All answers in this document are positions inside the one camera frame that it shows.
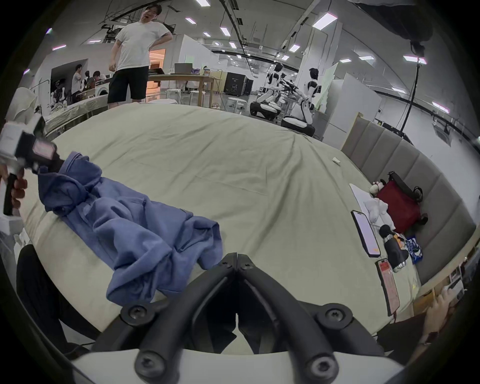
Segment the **humanoid robot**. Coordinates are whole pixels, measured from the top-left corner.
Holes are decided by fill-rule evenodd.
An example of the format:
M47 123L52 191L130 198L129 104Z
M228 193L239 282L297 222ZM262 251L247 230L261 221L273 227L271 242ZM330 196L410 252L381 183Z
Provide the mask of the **humanoid robot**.
M267 91L250 104L250 114L252 116L257 116L257 113L260 113L259 117L273 120L280 113L282 108L275 103L275 100L280 96L279 91L284 89L280 84L282 69L283 65L277 63L274 72L268 76Z
M293 107L291 115L285 116L282 119L282 127L304 133L307 136L313 136L315 128L312 126L312 97L319 91L317 80L318 69L310 68L310 81L305 83L303 92L292 83L286 82L290 85L291 91L300 96L300 100L298 104Z

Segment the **laptop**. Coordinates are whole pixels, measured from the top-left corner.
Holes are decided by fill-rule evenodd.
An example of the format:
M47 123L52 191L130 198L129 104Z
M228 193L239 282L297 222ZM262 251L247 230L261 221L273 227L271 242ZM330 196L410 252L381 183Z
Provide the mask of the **laptop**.
M192 74L193 64L192 63L175 63L173 65L175 74Z

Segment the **stuffed toy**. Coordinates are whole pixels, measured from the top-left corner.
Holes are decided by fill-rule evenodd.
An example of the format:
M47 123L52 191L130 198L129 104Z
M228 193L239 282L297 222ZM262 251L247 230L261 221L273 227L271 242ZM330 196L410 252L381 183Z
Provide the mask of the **stuffed toy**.
M382 188L385 186L385 181L380 180L380 181L375 181L373 185L369 188L369 192L372 196L376 196L378 192L382 190Z

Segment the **paper sheet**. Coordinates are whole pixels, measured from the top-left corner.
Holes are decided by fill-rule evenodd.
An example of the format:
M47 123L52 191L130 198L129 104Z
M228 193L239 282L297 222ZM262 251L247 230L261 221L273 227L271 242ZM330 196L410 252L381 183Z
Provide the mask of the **paper sheet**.
M385 223L382 220L381 215L378 215L378 219L375 223L372 223L370 221L370 212L368 211L367 207L365 206L365 202L367 200L372 199L372 196L370 195L370 193L365 192L364 190L360 189L359 187L357 187L354 184L350 184L350 188L352 189L352 192L353 192L355 198L357 199L357 201L360 205L361 211L365 214L365 216L367 217L370 224L372 224L375 227L381 227L382 225L384 225Z

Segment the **blue shirt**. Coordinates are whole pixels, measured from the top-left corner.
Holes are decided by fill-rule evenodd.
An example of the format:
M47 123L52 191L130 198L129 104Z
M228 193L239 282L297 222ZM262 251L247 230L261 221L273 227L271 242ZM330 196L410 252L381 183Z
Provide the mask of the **blue shirt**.
M218 223L158 202L116 181L72 152L59 173L42 167L38 193L113 269L107 299L118 305L182 291L196 262L209 269L222 258Z

